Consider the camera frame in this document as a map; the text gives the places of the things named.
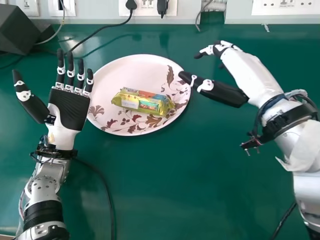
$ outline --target robotic arm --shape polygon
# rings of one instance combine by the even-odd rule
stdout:
[[[74,87],[75,66],[73,55],[69,52],[65,83],[66,67],[62,49],[58,50],[57,58],[57,79],[50,90],[48,107],[29,90],[20,73],[12,71],[19,102],[37,123],[45,124],[48,128],[48,134],[41,137],[35,152],[30,154],[36,165],[19,201],[19,212],[24,221],[23,233],[15,240],[69,239],[59,190],[69,173],[70,160],[77,156],[74,141],[86,121],[94,80],[92,70],[88,69],[84,87],[85,69],[80,59],[78,81]],[[28,199],[24,207],[23,195]]]
[[[194,57],[214,55],[222,60],[238,88],[195,74],[179,73],[200,94],[223,104],[240,108],[249,103],[258,107],[250,140],[241,143],[249,154],[274,140],[284,154],[279,163],[293,173],[294,194],[309,236],[320,240],[320,122],[316,105],[302,89],[288,93],[261,63],[249,53],[227,41],[217,41]]]

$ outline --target snack packet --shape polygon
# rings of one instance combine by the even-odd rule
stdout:
[[[167,96],[123,87],[111,103],[133,111],[166,116],[175,107],[175,103]]]

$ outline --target white cloth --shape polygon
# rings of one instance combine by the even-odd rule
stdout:
[[[301,135],[296,142],[289,158],[284,156],[285,161],[275,157],[283,168],[289,172],[305,172],[311,166],[320,161],[320,122],[308,120],[303,128]],[[320,164],[315,164],[318,171]]]

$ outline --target plug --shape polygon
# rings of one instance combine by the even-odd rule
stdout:
[[[135,0],[127,0],[125,7],[127,9],[129,9],[130,11],[133,11],[133,10],[137,9],[138,6],[137,6]]]
[[[158,10],[158,14],[161,15],[162,19],[167,14],[168,6],[169,6],[169,0],[158,0],[156,7]]]

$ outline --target wall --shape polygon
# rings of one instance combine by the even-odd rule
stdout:
[[[320,24],[320,15],[252,16],[252,0],[228,0],[226,24]]]
[[[46,20],[50,23],[60,22],[61,17],[51,17],[47,0],[38,0],[40,17],[31,19]],[[117,0],[75,0],[76,17],[66,17],[67,24],[111,24],[127,17],[119,16],[119,4]],[[16,0],[8,0],[9,4],[15,4]],[[201,9],[201,0],[178,0],[177,16],[133,17],[131,24],[193,24]]]

